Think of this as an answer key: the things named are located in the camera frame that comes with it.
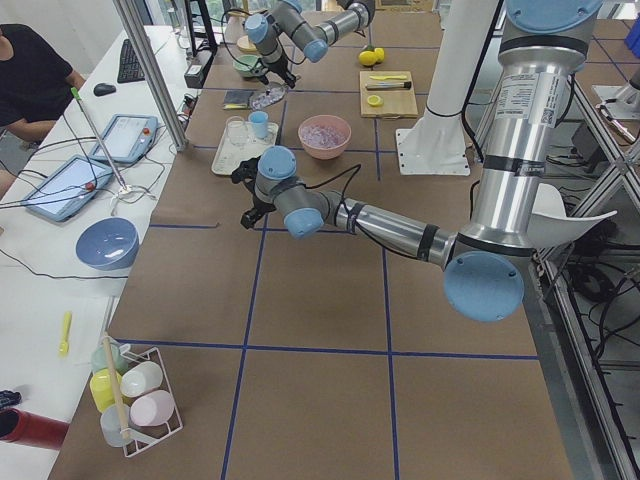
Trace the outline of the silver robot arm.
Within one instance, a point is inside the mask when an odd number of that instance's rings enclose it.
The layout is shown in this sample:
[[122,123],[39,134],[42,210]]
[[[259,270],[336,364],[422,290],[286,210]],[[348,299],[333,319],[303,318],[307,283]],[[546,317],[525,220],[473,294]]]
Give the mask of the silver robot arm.
[[465,168],[463,116],[497,22],[503,75],[469,222],[450,233],[353,199],[316,192],[298,177],[291,150],[269,147],[232,173],[252,193],[242,217],[253,226],[276,211],[289,233],[307,237],[333,225],[444,272],[450,305],[493,322],[524,298],[522,272],[536,248],[563,244],[555,231],[532,240],[529,224],[567,80],[584,64],[600,10],[597,1],[456,1],[445,31],[424,115],[399,134],[405,174],[459,174]]
[[266,14],[250,15],[244,24],[249,40],[261,55],[262,64],[294,88],[296,77],[291,73],[279,37],[286,35],[311,62],[319,62],[329,47],[342,36],[363,30],[374,18],[374,1],[338,1],[343,11],[333,18],[312,26],[302,16],[298,1],[277,1]]

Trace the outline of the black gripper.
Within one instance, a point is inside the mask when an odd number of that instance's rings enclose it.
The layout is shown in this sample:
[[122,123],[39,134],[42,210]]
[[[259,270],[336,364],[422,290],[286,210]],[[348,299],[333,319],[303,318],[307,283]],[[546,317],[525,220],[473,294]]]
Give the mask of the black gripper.
[[280,75],[289,88],[294,88],[297,83],[297,77],[289,71],[289,62],[282,49],[276,50],[269,55],[259,55],[252,67],[252,72],[255,74],[255,78],[264,86],[269,84],[267,72]]
[[261,200],[256,194],[258,162],[258,157],[241,161],[231,174],[233,184],[242,184],[252,194],[253,206],[241,216],[240,223],[244,228],[254,228],[266,214],[276,210],[272,203]]

